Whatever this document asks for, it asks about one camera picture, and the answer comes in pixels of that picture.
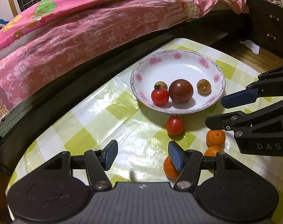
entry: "pink blanket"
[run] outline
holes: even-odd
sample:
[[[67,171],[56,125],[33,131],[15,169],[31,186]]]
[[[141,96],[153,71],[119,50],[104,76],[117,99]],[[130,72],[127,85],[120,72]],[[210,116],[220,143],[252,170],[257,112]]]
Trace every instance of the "pink blanket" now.
[[[7,41],[12,52],[0,60],[0,120],[23,100],[74,67],[141,35],[190,18],[200,18],[218,1],[122,0],[106,3],[55,20],[24,35],[17,40],[18,46],[17,41]],[[246,0],[221,1],[238,14],[248,12]],[[32,25],[40,25],[50,16],[54,15],[45,15]],[[12,30],[12,33],[21,36],[27,29],[30,26]],[[0,48],[5,48],[3,43],[0,41]]]

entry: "metal handle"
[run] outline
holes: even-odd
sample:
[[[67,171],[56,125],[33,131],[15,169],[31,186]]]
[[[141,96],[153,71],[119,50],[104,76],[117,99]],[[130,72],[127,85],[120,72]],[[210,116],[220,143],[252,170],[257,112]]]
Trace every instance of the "metal handle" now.
[[[270,18],[276,19],[276,21],[279,22],[279,18],[276,18],[276,17],[274,17],[274,16],[272,16],[272,15],[270,15]]]
[[[270,34],[267,34],[267,37],[271,37],[271,38],[273,38],[273,40],[276,40],[276,37],[274,37],[274,36],[272,36]]]

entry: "metal screw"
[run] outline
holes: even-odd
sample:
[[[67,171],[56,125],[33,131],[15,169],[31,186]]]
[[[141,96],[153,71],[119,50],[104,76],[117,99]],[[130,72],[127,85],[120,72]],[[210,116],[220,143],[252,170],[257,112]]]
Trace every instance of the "metal screw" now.
[[[98,181],[95,183],[95,187],[98,189],[105,189],[109,186],[109,183],[107,181]]]
[[[243,131],[237,131],[236,134],[235,134],[235,137],[240,137],[243,135]]]
[[[180,189],[187,189],[191,186],[191,183],[188,182],[188,181],[180,181],[177,183],[177,186],[180,188]]]
[[[231,120],[235,120],[236,118],[237,118],[237,116],[234,115],[234,116],[231,117]]]

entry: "table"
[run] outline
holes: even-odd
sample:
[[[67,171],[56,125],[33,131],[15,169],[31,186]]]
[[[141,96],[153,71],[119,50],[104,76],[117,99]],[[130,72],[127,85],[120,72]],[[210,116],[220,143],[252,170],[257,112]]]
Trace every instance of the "table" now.
[[[239,60],[191,40],[175,39],[156,51],[165,49],[192,50],[215,61],[226,77],[225,95],[243,90],[256,81],[259,74]],[[238,110],[250,113],[283,99],[260,98],[254,104],[230,110],[218,102],[204,111],[183,115],[184,137],[170,138],[165,129],[169,115],[147,108],[132,93],[130,76],[137,63],[93,92],[39,136],[18,163],[7,191],[20,178],[61,151],[82,155],[92,148],[102,149],[112,139],[119,145],[118,156],[107,172],[113,185],[129,181],[130,170],[134,170],[137,181],[169,181],[162,166],[170,140],[176,140],[185,150],[192,148],[204,153],[207,116]],[[276,224],[283,223],[283,158],[240,154],[233,133],[226,132],[226,137],[225,152],[277,188],[280,201],[272,220]],[[88,184],[84,170],[75,170],[74,176]],[[203,170],[199,184],[210,177],[212,173]]]

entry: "tangerine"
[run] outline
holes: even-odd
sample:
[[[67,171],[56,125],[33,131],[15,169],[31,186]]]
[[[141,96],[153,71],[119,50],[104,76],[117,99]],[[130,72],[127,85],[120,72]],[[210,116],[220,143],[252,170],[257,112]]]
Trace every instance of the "tangerine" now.
[[[223,152],[219,146],[210,146],[204,153],[204,156],[216,156],[216,153]]]
[[[210,146],[222,146],[225,142],[225,133],[223,130],[209,130],[206,135],[207,145]]]
[[[172,163],[172,160],[168,156],[163,163],[163,170],[166,174],[171,179],[177,179],[178,176],[180,175],[181,172],[177,171],[174,164]]]

